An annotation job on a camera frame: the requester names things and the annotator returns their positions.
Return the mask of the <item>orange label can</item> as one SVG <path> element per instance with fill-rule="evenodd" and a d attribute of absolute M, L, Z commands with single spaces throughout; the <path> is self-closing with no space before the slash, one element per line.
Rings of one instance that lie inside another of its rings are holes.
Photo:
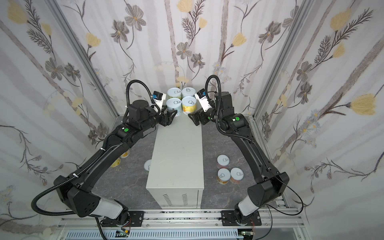
<path fill-rule="evenodd" d="M 217 181 L 219 182 L 219 184 L 226 185 L 230 181 L 230 178 L 231 172 L 228 169 L 221 168 L 218 170 Z"/>

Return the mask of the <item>red label can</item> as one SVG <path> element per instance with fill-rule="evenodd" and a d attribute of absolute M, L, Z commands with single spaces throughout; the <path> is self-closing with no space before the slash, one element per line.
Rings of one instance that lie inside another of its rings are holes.
<path fill-rule="evenodd" d="M 239 184 L 244 178 L 244 172 L 240 168 L 232 168 L 230 181 L 233 184 Z"/>

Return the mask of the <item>pink label can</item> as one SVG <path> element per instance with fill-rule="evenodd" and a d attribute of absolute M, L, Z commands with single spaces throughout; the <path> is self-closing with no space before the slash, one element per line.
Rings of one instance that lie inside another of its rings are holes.
<path fill-rule="evenodd" d="M 227 169 L 230 164 L 230 158 L 226 155 L 219 155 L 217 157 L 217 167 L 218 169 Z"/>

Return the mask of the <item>yellow can behind left arm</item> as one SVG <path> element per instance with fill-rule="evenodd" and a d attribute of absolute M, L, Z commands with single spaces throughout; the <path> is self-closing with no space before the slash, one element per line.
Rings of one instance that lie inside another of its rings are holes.
<path fill-rule="evenodd" d="M 120 156 L 120 158 L 121 159 L 125 159 L 125 158 L 127 158 L 129 155 L 130 155 L 130 150 L 127 150 L 125 153 L 123 153 L 121 156 Z"/>

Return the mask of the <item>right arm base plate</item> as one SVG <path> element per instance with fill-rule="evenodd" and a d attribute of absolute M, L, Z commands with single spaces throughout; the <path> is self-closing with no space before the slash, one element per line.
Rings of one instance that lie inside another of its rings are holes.
<path fill-rule="evenodd" d="M 223 210 L 221 211 L 220 219 L 222 220 L 222 225 L 224 227 L 253 227 L 262 225 L 261 217 L 258 211 L 255 211 L 246 217 L 240 217 L 240 212 L 235 210 Z"/>

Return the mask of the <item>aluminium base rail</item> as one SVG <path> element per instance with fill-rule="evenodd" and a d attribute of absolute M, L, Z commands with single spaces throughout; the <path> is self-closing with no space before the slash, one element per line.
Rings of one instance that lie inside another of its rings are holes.
<path fill-rule="evenodd" d="M 256 216 L 261 222 L 257 229 L 274 228 L 303 228 L 304 220 L 299 216 L 287 216 L 274 209 L 259 209 Z M 144 211 L 141 229 L 217 229 L 224 227 L 222 221 L 228 218 L 222 215 L 221 209 L 196 210 L 147 210 Z M 92 229 L 97 226 L 93 218 L 63 217 L 58 227 L 67 229 Z"/>

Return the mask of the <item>green label can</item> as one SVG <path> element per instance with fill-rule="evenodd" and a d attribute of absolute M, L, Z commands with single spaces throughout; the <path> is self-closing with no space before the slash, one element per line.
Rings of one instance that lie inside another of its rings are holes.
<path fill-rule="evenodd" d="M 170 88 L 167 91 L 167 96 L 169 99 L 171 98 L 177 98 L 177 99 L 182 99 L 182 91 L 179 88 Z"/>

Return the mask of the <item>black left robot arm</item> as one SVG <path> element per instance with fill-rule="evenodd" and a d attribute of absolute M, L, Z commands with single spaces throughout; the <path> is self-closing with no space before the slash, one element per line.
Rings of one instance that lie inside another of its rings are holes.
<path fill-rule="evenodd" d="M 130 87 L 140 84 L 147 91 L 148 86 L 140 80 L 132 80 L 126 87 L 127 107 L 122 123 L 118 125 L 104 139 L 102 147 L 89 160 L 67 177 L 56 178 L 54 186 L 38 194 L 31 202 L 33 211 L 45 216 L 77 215 L 81 218 L 87 216 L 100 216 L 102 207 L 107 208 L 106 217 L 116 219 L 121 215 L 123 206 L 116 201 L 104 200 L 94 195 L 92 189 L 106 170 L 126 151 L 132 148 L 140 139 L 144 138 L 145 131 L 162 125 L 172 124 L 176 111 L 160 108 L 150 94 L 150 102 L 136 100 L 131 102 Z M 38 201 L 45 195 L 56 191 L 62 203 L 69 211 L 48 212 L 38 207 Z"/>

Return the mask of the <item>teal brown label can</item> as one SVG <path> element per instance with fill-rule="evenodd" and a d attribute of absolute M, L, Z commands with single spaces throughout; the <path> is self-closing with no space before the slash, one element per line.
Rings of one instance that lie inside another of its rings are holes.
<path fill-rule="evenodd" d="M 196 94 L 196 90 L 191 87 L 186 87 L 182 89 L 182 98 L 185 97 L 194 97 Z"/>

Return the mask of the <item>yellow label can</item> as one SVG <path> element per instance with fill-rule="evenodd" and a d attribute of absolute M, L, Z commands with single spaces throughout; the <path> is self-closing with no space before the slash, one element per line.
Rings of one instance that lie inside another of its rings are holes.
<path fill-rule="evenodd" d="M 195 97 L 188 96 L 182 99 L 183 113 L 188 115 L 197 109 L 197 100 Z"/>
<path fill-rule="evenodd" d="M 120 158 L 117 158 L 112 164 L 111 164 L 111 168 L 115 168 L 117 167 L 118 165 L 121 164 L 121 159 Z"/>

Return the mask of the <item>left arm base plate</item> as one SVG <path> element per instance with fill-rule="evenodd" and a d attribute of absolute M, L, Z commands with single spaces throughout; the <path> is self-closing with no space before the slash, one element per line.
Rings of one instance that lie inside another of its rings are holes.
<path fill-rule="evenodd" d="M 101 220 L 102 227 L 141 227 L 144 211 L 126 211 L 123 210 L 116 219 L 104 217 Z"/>

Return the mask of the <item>can beside cabinet left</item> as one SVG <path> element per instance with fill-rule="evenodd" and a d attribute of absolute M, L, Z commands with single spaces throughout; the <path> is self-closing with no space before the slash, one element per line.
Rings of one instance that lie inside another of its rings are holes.
<path fill-rule="evenodd" d="M 151 168 L 151 163 L 152 163 L 152 160 L 147 160 L 145 163 L 144 163 L 144 169 L 146 171 L 150 171 L 150 168 Z"/>

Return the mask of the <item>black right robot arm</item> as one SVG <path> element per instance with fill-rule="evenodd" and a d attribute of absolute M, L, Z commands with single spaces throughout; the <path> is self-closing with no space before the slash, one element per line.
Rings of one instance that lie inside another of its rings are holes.
<path fill-rule="evenodd" d="M 218 132 L 229 137 L 240 149 L 255 179 L 255 185 L 247 189 L 247 196 L 235 206 L 235 219 L 241 223 L 249 219 L 261 207 L 280 197 L 289 183 L 289 176 L 280 172 L 255 140 L 246 117 L 236 114 L 232 96 L 222 91 L 218 76 L 207 78 L 205 87 L 198 92 L 199 110 L 188 116 L 196 126 L 213 122 Z"/>

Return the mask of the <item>grey metal counter cabinet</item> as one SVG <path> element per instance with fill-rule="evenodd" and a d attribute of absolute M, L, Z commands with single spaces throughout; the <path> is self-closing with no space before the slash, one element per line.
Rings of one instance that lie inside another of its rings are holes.
<path fill-rule="evenodd" d="M 202 128 L 183 112 L 159 126 L 146 189 L 162 209 L 199 209 L 204 190 Z"/>

